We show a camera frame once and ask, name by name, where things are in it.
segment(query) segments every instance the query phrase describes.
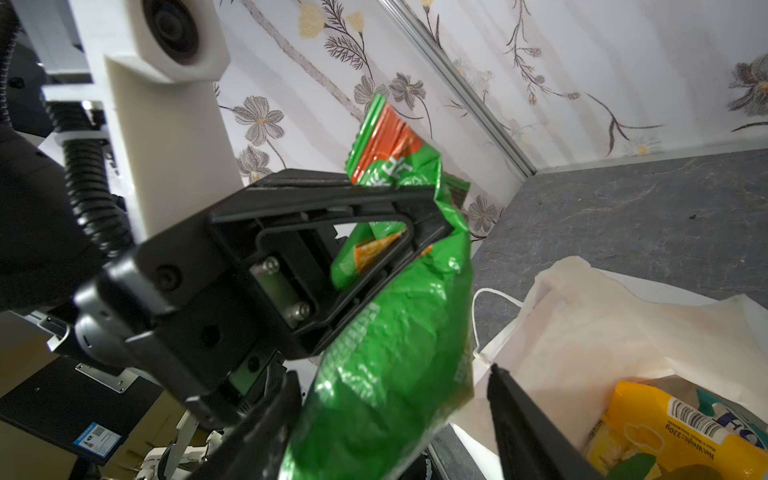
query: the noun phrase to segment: gray countertop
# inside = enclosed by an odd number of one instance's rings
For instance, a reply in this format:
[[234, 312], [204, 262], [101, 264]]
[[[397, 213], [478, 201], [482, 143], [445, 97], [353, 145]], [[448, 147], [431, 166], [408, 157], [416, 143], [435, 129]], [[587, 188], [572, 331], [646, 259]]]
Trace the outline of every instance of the gray countertop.
[[[474, 287], [523, 300], [537, 273], [578, 255], [595, 268], [768, 306], [766, 248], [768, 150], [538, 175], [472, 259]], [[481, 347], [517, 314], [481, 295]], [[482, 478], [451, 429], [433, 443], [451, 480]]]

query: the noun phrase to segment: floral wallpaper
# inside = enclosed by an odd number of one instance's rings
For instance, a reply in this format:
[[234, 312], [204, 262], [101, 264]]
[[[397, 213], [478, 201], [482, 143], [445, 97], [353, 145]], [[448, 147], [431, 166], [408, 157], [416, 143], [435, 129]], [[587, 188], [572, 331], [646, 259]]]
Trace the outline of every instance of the floral wallpaper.
[[[460, 107], [377, 2], [214, 1], [232, 58], [214, 91], [244, 184], [283, 168], [343, 171], [381, 94], [442, 153], [476, 249], [524, 178], [479, 124], [445, 106]], [[439, 39], [440, 18], [425, 20]]]
[[538, 169], [768, 145], [766, 2], [406, 3]]

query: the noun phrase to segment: screw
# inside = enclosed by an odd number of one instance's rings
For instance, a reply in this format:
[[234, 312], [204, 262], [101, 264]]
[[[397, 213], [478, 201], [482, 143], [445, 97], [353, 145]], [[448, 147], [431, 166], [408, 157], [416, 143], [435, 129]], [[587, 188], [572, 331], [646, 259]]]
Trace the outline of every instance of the screw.
[[8, 86], [10, 88], [17, 88], [21, 90], [26, 86], [26, 83], [24, 82], [24, 78], [21, 77], [13, 77], [8, 79]]
[[289, 308], [288, 316], [291, 319], [300, 322], [301, 320], [306, 320], [311, 312], [312, 309], [307, 302], [296, 302]]
[[164, 38], [170, 41], [179, 41], [184, 35], [184, 24], [181, 19], [170, 12], [160, 10], [154, 16], [154, 24]]
[[261, 368], [261, 362], [259, 361], [259, 357], [252, 356], [248, 359], [248, 371], [251, 373], [256, 373], [259, 371], [259, 368]]
[[175, 265], [160, 265], [154, 271], [154, 284], [164, 292], [172, 292], [181, 285], [181, 271]]
[[255, 263], [248, 269], [253, 276], [273, 275], [280, 271], [280, 262], [275, 257], [267, 257], [262, 263]]
[[221, 330], [219, 330], [218, 326], [208, 325], [203, 327], [203, 331], [200, 334], [200, 341], [203, 343], [203, 346], [212, 349], [219, 343], [219, 340], [221, 340]]

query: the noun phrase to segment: barcode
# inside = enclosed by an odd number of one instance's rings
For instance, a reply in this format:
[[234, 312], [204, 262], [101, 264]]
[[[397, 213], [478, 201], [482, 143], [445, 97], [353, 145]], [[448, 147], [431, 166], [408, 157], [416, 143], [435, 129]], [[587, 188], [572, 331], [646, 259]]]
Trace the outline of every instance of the barcode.
[[723, 440], [728, 436], [728, 431], [720, 424], [678, 399], [670, 399], [667, 414], [685, 422], [686, 425], [714, 440], [718, 445], [722, 445]]

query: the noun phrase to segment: chip bag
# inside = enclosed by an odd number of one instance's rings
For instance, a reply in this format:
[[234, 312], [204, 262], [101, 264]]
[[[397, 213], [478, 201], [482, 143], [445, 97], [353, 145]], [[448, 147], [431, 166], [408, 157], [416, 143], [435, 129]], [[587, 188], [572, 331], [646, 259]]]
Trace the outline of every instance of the chip bag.
[[652, 386], [619, 382], [587, 460], [610, 480], [763, 480], [768, 452]]
[[[346, 171], [356, 185], [434, 185], [454, 230], [393, 279], [324, 352], [283, 458], [285, 480], [396, 478], [472, 396], [470, 239], [443, 181], [440, 154], [376, 96]], [[336, 287], [354, 281], [403, 227], [358, 225], [332, 266]]]

